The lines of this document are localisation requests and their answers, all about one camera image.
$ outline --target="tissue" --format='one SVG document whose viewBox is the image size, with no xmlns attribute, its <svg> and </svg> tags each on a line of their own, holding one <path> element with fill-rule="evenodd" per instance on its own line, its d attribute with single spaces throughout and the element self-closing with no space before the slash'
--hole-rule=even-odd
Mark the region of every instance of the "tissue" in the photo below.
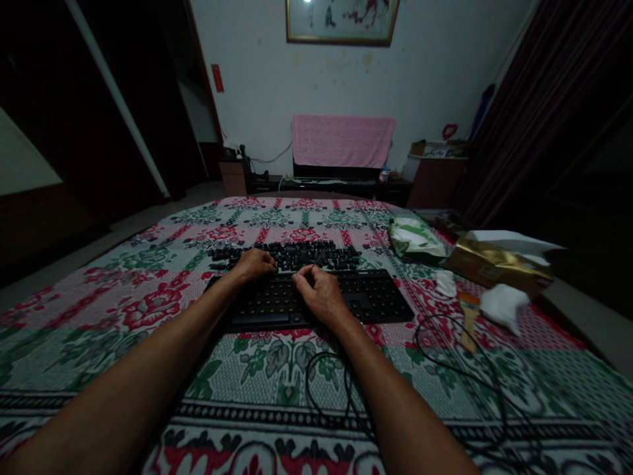
<svg viewBox="0 0 633 475">
<path fill-rule="evenodd" d="M 435 291 L 446 297 L 457 296 L 457 286 L 450 270 L 435 271 Z"/>
<path fill-rule="evenodd" d="M 516 336 L 521 336 L 521 330 L 516 322 L 516 311 L 528 303 L 529 297 L 522 290 L 506 284 L 497 284 L 481 296 L 479 310 L 493 322 L 506 327 Z"/>
</svg>

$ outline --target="red paper sign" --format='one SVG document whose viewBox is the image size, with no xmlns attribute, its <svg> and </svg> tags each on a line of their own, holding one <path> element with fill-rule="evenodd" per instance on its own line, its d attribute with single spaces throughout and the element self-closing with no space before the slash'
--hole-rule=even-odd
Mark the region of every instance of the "red paper sign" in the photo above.
<svg viewBox="0 0 633 475">
<path fill-rule="evenodd" d="M 457 132 L 457 124 L 446 124 L 444 130 L 442 130 L 442 138 L 448 140 L 455 135 L 455 132 Z"/>
<path fill-rule="evenodd" d="M 222 84 L 222 75 L 220 74 L 220 65 L 211 65 L 213 80 L 216 82 L 216 90 L 224 92 L 224 84 Z"/>
</svg>

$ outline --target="bedspread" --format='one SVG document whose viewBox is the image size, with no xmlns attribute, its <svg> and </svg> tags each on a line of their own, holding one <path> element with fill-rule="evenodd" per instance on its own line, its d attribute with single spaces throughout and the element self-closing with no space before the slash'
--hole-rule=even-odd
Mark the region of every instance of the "bedspread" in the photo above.
<svg viewBox="0 0 633 475">
<path fill-rule="evenodd" d="M 432 268 L 403 263 L 392 252 L 389 219 L 408 213 L 376 201 L 227 198 L 165 218 L 41 290 L 0 319 L 0 453 L 10 454 L 97 375 L 195 301 L 213 275 L 209 249 L 315 239 L 354 245 L 362 251 L 361 269 L 389 270 L 416 318 L 366 330 L 458 439 L 485 443 L 500 427 L 494 392 L 434 364 L 413 344 L 425 315 L 463 315 L 454 298 L 435 292 Z M 462 291 L 483 291 L 457 281 Z M 504 394 L 538 432 L 543 451 L 534 472 L 630 473 L 631 384 L 535 306 L 519 312 L 518 324 L 520 338 L 479 317 L 476 335 Z M 451 320 L 439 317 L 430 325 L 422 344 L 435 358 L 489 380 L 481 354 L 459 345 L 461 330 Z M 135 470 L 382 474 L 378 448 L 363 427 L 367 414 L 344 412 L 343 363 L 325 358 L 306 372 L 316 353 L 337 350 L 321 330 L 218 336 Z M 319 406 L 342 429 L 328 428 L 307 402 L 306 377 Z M 508 419 L 508 440 L 497 454 L 526 460 L 534 434 L 512 408 Z M 503 462 L 471 455 L 484 472 L 513 473 Z"/>
</svg>

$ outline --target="black keyboard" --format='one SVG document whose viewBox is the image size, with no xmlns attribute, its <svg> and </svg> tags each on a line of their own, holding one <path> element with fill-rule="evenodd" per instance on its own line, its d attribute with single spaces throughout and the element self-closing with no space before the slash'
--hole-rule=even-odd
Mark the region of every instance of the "black keyboard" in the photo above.
<svg viewBox="0 0 633 475">
<path fill-rule="evenodd" d="M 349 310 L 364 324 L 411 321 L 413 311 L 384 270 L 331 272 Z M 212 278 L 205 291 L 220 277 Z M 314 327 L 317 319 L 295 290 L 290 274 L 273 274 L 248 285 L 223 317 L 228 333 Z"/>
<path fill-rule="evenodd" d="M 354 246 L 336 247 L 334 241 L 257 243 L 253 247 L 268 252 L 277 262 L 277 271 L 280 273 L 295 273 L 301 267 L 314 263 L 328 271 L 355 270 L 360 263 L 361 255 Z M 249 249 L 248 247 L 212 249 L 207 252 L 213 261 L 209 268 L 231 270 L 242 254 Z"/>
</svg>

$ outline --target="framed picture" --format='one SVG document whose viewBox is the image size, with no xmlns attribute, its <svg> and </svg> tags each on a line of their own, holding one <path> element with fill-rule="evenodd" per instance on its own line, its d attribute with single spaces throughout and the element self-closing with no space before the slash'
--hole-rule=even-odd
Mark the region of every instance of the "framed picture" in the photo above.
<svg viewBox="0 0 633 475">
<path fill-rule="evenodd" d="M 389 46 L 400 0 L 286 0 L 294 43 Z"/>
</svg>

